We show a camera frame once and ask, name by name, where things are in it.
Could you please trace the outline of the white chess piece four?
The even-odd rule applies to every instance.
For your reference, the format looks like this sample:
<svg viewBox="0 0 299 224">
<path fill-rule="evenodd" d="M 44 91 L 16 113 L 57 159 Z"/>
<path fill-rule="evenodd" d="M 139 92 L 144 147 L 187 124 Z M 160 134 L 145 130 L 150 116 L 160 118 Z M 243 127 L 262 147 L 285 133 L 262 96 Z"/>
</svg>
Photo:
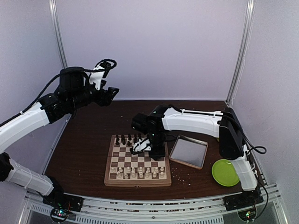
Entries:
<svg viewBox="0 0 299 224">
<path fill-rule="evenodd" d="M 160 167 L 159 170 L 159 178 L 162 179 L 165 176 L 164 167 Z"/>
</svg>

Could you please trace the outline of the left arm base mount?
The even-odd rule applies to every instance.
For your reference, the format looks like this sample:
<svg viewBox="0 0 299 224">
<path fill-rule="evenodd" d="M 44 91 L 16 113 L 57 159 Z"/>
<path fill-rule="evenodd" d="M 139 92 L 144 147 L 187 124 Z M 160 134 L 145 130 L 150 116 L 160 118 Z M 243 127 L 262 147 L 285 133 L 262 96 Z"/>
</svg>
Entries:
<svg viewBox="0 0 299 224">
<path fill-rule="evenodd" d="M 41 196 L 44 204 L 69 212 L 80 212 L 84 201 L 82 197 L 72 196 L 62 192 L 52 192 L 48 196 Z"/>
</svg>

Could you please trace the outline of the metal tray with wood rim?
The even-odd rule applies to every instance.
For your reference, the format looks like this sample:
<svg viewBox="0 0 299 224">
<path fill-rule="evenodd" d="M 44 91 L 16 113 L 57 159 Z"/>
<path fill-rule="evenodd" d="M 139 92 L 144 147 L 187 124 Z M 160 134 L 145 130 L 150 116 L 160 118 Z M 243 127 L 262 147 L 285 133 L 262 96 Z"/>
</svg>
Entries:
<svg viewBox="0 0 299 224">
<path fill-rule="evenodd" d="M 208 143 L 179 135 L 169 155 L 173 162 L 201 170 L 204 166 Z"/>
</svg>

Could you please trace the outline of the white chess piece seven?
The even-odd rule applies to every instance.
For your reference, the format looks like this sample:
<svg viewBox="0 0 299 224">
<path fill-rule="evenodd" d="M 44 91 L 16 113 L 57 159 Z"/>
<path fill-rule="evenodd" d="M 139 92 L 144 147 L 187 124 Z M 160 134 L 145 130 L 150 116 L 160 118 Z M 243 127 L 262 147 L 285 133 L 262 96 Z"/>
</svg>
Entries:
<svg viewBox="0 0 299 224">
<path fill-rule="evenodd" d="M 156 178 L 157 177 L 157 173 L 158 173 L 158 167 L 154 167 L 153 171 L 152 171 L 152 178 Z"/>
</svg>

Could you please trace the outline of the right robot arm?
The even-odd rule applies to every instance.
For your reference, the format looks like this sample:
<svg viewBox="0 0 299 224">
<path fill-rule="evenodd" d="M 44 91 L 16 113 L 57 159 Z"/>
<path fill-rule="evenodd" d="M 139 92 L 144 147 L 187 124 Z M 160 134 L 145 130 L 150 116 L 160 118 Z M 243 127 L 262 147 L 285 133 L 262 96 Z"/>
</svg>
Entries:
<svg viewBox="0 0 299 224">
<path fill-rule="evenodd" d="M 254 146 L 249 141 L 232 108 L 202 112 L 159 105 L 148 115 L 135 115 L 131 126 L 147 136 L 144 140 L 135 140 L 130 149 L 131 154 L 148 151 L 149 156 L 155 160 L 165 156 L 164 144 L 170 131 L 201 133 L 218 138 L 221 157 L 232 162 L 241 181 L 240 203 L 249 206 L 261 195 L 258 175 L 249 155 L 251 151 L 266 154 L 267 149 Z"/>
</svg>

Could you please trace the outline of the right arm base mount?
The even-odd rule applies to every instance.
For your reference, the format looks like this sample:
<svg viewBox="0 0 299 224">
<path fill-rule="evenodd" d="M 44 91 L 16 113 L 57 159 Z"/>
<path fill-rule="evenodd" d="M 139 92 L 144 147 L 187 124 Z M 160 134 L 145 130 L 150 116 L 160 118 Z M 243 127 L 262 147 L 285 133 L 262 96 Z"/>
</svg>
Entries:
<svg viewBox="0 0 299 224">
<path fill-rule="evenodd" d="M 226 211 L 232 211 L 262 203 L 264 199 L 261 194 L 261 190 L 257 187 L 252 191 L 243 191 L 240 194 L 225 196 L 223 201 Z"/>
</svg>

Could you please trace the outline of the white chess piece five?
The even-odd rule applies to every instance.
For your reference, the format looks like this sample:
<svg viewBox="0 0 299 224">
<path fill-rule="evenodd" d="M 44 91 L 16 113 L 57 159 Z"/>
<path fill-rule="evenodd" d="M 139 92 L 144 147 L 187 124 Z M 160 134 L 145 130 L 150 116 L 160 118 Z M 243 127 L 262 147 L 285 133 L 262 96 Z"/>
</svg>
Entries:
<svg viewBox="0 0 299 224">
<path fill-rule="evenodd" d="M 144 174 L 143 174 L 143 167 L 139 167 L 138 169 L 138 174 L 139 174 L 139 178 L 142 179 L 144 177 Z"/>
</svg>

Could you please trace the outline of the white chess piece one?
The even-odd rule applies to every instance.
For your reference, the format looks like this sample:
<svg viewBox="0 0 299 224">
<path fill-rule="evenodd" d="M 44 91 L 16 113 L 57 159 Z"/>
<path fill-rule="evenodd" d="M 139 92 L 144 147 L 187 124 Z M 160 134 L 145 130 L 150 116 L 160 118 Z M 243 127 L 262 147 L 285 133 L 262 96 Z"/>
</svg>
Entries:
<svg viewBox="0 0 299 224">
<path fill-rule="evenodd" d="M 131 168 L 131 178 L 136 178 L 135 168 Z"/>
</svg>

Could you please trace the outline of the white chess piece two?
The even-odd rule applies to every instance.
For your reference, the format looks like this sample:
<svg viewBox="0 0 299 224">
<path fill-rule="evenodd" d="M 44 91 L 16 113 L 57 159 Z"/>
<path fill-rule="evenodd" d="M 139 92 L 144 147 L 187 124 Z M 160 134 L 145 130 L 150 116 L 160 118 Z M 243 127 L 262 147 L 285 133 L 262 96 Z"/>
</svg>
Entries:
<svg viewBox="0 0 299 224">
<path fill-rule="evenodd" d="M 118 177 L 118 178 L 122 178 L 122 173 L 121 173 L 120 171 L 117 171 L 116 174 L 117 174 L 117 177 Z"/>
</svg>

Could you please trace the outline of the white chess piece three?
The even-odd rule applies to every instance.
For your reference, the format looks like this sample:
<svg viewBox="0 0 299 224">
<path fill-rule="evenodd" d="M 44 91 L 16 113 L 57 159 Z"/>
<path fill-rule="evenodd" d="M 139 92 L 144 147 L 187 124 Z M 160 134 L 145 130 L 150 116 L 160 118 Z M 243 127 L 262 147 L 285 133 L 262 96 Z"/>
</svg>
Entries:
<svg viewBox="0 0 299 224">
<path fill-rule="evenodd" d="M 145 176 L 146 179 L 149 178 L 149 176 L 150 176 L 150 168 L 146 168 L 144 176 Z"/>
</svg>

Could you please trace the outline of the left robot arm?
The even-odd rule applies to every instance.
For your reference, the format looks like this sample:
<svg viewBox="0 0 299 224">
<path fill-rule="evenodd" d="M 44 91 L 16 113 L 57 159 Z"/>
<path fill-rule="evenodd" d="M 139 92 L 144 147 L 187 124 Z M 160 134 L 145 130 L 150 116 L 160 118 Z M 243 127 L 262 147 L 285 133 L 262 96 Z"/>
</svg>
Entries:
<svg viewBox="0 0 299 224">
<path fill-rule="evenodd" d="M 108 106 L 119 92 L 118 88 L 105 90 L 104 80 L 116 62 L 104 60 L 93 70 L 82 67 L 69 67 L 60 71 L 49 82 L 59 79 L 54 93 L 39 93 L 36 99 L 23 111 L 0 125 L 0 180 L 12 182 L 37 191 L 57 207 L 67 203 L 63 188 L 52 177 L 38 174 L 14 161 L 6 149 L 32 131 L 53 124 L 67 114 L 95 102 L 99 106 Z"/>
</svg>

